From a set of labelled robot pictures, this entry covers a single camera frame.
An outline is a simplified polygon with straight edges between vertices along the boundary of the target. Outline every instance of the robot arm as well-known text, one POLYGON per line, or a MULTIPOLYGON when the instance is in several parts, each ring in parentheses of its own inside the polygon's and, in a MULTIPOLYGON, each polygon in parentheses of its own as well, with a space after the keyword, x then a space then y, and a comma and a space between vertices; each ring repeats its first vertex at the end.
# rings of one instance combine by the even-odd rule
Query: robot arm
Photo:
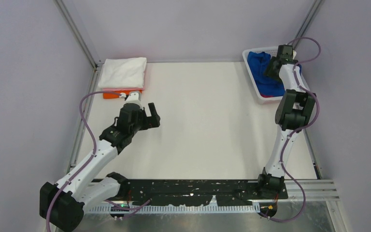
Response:
POLYGON ((285 172, 281 166, 281 153, 284 151, 282 162, 286 165, 300 131, 291 137, 289 135, 294 130, 308 125, 315 105, 315 99, 300 88, 304 86, 302 79, 295 79, 294 72, 300 77, 300 68, 297 66, 294 69, 297 62, 293 59, 292 46, 280 45, 277 56, 272 57, 264 73, 282 82, 286 89, 275 114, 277 124, 275 145, 267 165, 258 177, 258 184, 264 193, 279 193, 283 189, 285 172))
POLYGON ((140 103, 140 92, 134 91, 127 97, 117 121, 106 128, 97 141, 97 151, 84 169, 76 173, 88 159, 90 152, 73 170, 58 180, 55 184, 46 182, 40 191, 40 215, 46 218, 48 207, 54 195, 76 175, 56 199, 52 209, 50 222, 63 231, 73 231, 87 210, 105 199, 119 193, 120 184, 125 178, 111 173, 101 182, 86 188, 103 167, 116 158, 122 150, 131 143, 133 136, 141 130, 160 126, 160 117, 153 103, 149 103, 151 116, 147 116, 140 103))

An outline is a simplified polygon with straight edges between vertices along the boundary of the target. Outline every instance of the white wall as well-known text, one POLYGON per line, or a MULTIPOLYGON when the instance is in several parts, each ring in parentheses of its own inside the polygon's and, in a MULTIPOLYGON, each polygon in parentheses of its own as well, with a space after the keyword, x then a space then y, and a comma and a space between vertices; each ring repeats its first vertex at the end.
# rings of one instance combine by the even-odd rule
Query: white wall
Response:
MULTIPOLYGON (((327 0, 306 35, 323 49, 303 68, 321 102, 310 139, 353 229, 371 231, 371 1, 327 0)), ((301 42, 298 52, 305 59, 316 49, 301 42)))
POLYGON ((65 0, 92 54, 239 61, 292 39, 313 0, 65 0))
POLYGON ((64 174, 91 66, 51 0, 0 0, 0 232, 35 232, 64 174))

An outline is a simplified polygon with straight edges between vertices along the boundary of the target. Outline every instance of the white plastic basket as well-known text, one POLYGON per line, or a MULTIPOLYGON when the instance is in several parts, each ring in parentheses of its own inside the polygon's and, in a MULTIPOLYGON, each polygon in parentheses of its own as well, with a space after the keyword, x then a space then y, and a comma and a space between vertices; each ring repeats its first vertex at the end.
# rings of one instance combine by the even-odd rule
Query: white plastic basket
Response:
POLYGON ((255 80, 254 80, 254 77, 252 76, 251 69, 249 68, 248 61, 247 61, 249 52, 255 52, 255 53, 265 52, 265 53, 268 53, 271 56, 275 57, 277 52, 278 52, 278 46, 247 49, 247 50, 243 51, 243 58, 244 58, 245 65, 247 66, 247 70, 248 70, 248 73, 250 75, 252 84, 254 85, 255 92, 257 93, 259 103, 260 104, 265 104, 265 103, 273 103, 273 102, 281 101, 282 96, 272 97, 272 98, 264 98, 259 93, 257 85, 256 85, 255 80))

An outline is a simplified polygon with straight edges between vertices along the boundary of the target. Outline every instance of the white towel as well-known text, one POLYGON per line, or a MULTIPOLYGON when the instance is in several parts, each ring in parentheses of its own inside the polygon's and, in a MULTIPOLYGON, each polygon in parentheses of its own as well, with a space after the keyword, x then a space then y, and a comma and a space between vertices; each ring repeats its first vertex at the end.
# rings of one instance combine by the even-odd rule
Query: white towel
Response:
POLYGON ((144 87, 144 70, 147 59, 106 59, 103 64, 98 87, 140 88, 144 87))

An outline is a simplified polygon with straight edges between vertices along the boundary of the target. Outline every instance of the blue garment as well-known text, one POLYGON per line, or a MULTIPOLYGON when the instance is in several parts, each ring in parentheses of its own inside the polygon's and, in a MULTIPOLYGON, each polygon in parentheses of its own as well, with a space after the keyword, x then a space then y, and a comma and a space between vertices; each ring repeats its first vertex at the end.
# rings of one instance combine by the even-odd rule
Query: blue garment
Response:
POLYGON ((263 97, 279 97, 285 93, 284 84, 264 75, 271 60, 271 55, 265 52, 248 53, 248 65, 250 67, 255 84, 263 97))

